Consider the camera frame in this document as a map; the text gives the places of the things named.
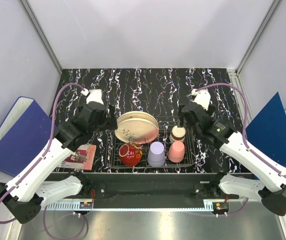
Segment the white brown steel tumbler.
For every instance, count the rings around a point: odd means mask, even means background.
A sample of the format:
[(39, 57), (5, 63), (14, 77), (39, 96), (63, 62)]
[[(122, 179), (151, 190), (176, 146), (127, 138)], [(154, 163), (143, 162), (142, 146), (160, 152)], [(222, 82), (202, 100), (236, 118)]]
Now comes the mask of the white brown steel tumbler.
[(171, 130), (170, 134), (170, 142), (173, 143), (175, 141), (185, 141), (186, 130), (184, 127), (174, 126)]

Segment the red floral bowl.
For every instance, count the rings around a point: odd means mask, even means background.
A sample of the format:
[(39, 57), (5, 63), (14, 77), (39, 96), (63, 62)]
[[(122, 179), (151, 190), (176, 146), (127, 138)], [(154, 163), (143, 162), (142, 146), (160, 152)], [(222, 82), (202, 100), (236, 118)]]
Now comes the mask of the red floral bowl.
[(140, 162), (143, 150), (141, 145), (130, 142), (123, 144), (118, 153), (119, 158), (124, 165), (134, 167)]

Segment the wire dish rack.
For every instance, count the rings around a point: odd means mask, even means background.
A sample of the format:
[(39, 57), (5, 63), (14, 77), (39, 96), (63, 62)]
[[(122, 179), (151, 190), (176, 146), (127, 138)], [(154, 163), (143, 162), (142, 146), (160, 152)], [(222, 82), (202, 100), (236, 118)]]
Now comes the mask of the wire dish rack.
[(145, 138), (141, 140), (140, 146), (142, 147), (142, 157), (140, 161), (135, 166), (125, 165), (119, 156), (119, 150), (122, 145), (126, 143), (138, 143), (139, 140), (135, 140), (132, 136), (128, 135), (125, 141), (119, 139), (115, 132), (108, 137), (108, 150), (107, 150), (107, 164), (112, 169), (153, 169), (148, 161), (148, 153), (151, 149), (151, 145), (154, 142), (160, 142), (164, 146), (165, 162), (160, 166), (164, 171), (170, 171), (172, 169), (179, 170), (180, 168), (188, 168), (195, 163), (195, 147), (193, 143), (193, 136), (189, 129), (186, 130), (185, 140), (184, 140), (184, 157), (178, 162), (172, 162), (168, 158), (168, 151), (172, 145), (170, 142), (171, 130), (174, 126), (179, 124), (178, 116), (156, 116), (155, 119), (158, 122), (159, 130), (158, 136), (151, 141), (147, 141)]

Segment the pink plastic cup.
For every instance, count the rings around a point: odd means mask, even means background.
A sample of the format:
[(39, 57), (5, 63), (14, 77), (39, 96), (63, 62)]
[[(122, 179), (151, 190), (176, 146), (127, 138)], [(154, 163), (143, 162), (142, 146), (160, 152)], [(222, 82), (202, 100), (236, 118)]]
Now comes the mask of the pink plastic cup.
[(170, 146), (168, 151), (168, 158), (173, 163), (179, 163), (183, 160), (185, 155), (185, 145), (183, 142), (175, 141)]

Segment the lavender plastic cup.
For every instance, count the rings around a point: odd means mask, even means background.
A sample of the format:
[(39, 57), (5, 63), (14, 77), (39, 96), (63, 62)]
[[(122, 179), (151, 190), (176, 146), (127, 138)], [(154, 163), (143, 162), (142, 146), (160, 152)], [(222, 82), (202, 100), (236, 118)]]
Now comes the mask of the lavender plastic cup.
[(165, 159), (164, 145), (159, 141), (151, 143), (147, 156), (148, 164), (153, 167), (161, 167), (165, 163)]

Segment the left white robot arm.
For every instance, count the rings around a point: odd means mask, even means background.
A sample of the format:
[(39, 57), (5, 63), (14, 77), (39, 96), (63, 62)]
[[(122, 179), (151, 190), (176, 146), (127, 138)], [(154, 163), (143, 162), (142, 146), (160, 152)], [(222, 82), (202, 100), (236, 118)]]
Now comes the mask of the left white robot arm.
[(8, 183), (0, 182), (0, 204), (4, 204), (14, 219), (21, 224), (31, 221), (42, 207), (69, 196), (85, 198), (91, 194), (92, 181), (82, 173), (73, 173), (68, 178), (41, 189), (40, 185), (52, 171), (81, 145), (88, 142), (94, 133), (116, 130), (115, 106), (105, 107), (91, 101), (79, 107), (70, 120), (60, 123), (51, 132), (44, 151)]

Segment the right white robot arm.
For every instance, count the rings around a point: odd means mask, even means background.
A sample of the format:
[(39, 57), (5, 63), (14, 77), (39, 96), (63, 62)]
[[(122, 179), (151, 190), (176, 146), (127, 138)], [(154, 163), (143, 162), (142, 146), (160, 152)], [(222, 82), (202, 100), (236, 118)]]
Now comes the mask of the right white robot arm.
[(220, 172), (209, 183), (213, 197), (238, 195), (260, 201), (278, 216), (286, 215), (286, 167), (255, 148), (229, 122), (211, 117), (200, 104), (180, 105), (178, 113), (180, 126), (191, 129), (196, 139), (231, 156), (257, 177), (254, 180)]

